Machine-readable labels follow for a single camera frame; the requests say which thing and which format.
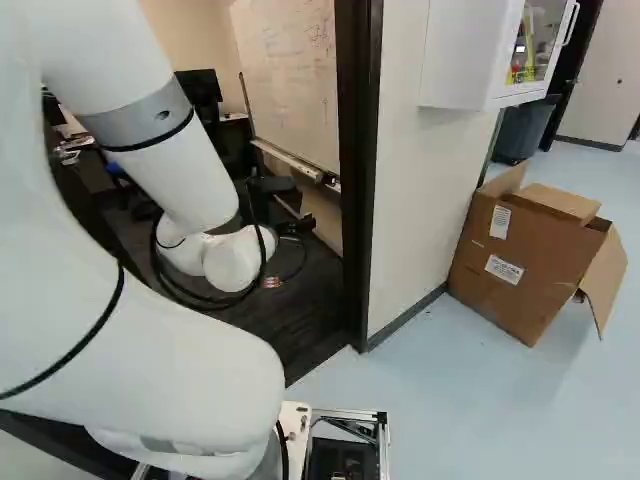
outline open cardboard box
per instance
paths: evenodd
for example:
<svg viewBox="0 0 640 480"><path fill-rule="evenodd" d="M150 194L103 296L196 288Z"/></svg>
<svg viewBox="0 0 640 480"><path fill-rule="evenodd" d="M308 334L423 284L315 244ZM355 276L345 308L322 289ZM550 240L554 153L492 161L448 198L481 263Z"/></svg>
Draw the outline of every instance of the open cardboard box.
<svg viewBox="0 0 640 480"><path fill-rule="evenodd" d="M475 191L449 272L449 291L533 347L577 292L602 333L627 267L599 202L533 184L526 162Z"/></svg>

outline wall cabinet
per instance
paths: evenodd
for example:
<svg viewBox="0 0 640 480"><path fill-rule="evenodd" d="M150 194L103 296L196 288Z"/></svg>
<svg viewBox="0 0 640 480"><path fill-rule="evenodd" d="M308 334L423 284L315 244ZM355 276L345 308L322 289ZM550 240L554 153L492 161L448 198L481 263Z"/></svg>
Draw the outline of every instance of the wall cabinet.
<svg viewBox="0 0 640 480"><path fill-rule="evenodd" d="M431 0L418 104L489 110L544 98L575 0Z"/></svg>

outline door frame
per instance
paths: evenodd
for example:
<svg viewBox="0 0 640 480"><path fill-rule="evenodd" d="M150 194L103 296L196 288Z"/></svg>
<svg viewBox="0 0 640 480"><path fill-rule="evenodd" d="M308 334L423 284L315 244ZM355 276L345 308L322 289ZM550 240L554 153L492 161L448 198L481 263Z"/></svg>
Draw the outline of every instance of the door frame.
<svg viewBox="0 0 640 480"><path fill-rule="evenodd" d="M368 350L384 0L335 0L345 315Z"/></svg>

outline baseboard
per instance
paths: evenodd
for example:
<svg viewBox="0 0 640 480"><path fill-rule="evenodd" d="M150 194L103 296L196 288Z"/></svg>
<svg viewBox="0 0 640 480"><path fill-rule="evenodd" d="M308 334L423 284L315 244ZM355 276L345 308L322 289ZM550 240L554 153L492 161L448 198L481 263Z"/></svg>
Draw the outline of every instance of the baseboard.
<svg viewBox="0 0 640 480"><path fill-rule="evenodd" d="M447 282L444 282L439 287L426 294L414 305L409 307L403 313L398 315L394 320L387 324L384 328L374 333L371 338L367 340L367 351L370 352L387 338L393 335L398 329L404 326L409 320L420 313L424 308L433 303L440 295L447 291Z"/></svg>
<svg viewBox="0 0 640 480"><path fill-rule="evenodd" d="M621 152L624 145L614 145L612 143L596 142L594 140L585 140L583 138L565 137L564 135L556 135L554 140L565 143L575 143L585 147L599 148L601 150L609 150L610 152Z"/></svg>

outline box flap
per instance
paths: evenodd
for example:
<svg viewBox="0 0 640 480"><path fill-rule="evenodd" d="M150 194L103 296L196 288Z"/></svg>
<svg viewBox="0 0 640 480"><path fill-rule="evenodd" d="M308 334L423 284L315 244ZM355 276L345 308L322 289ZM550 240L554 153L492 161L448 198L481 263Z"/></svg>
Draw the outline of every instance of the box flap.
<svg viewBox="0 0 640 480"><path fill-rule="evenodd" d="M517 167L511 167L502 175L485 183L478 191L494 198L500 198L506 193L516 192L520 189L520 184L522 184L528 163L528 161L525 161Z"/></svg>
<svg viewBox="0 0 640 480"><path fill-rule="evenodd" d="M604 243L579 284L580 290L589 298L600 339L626 268L627 254L622 247L620 235L611 225Z"/></svg>
<svg viewBox="0 0 640 480"><path fill-rule="evenodd" d="M602 205L597 200L581 197L574 193L532 183L513 194L512 201L525 200L542 206L547 213L558 218L572 220L585 226L593 220Z"/></svg>

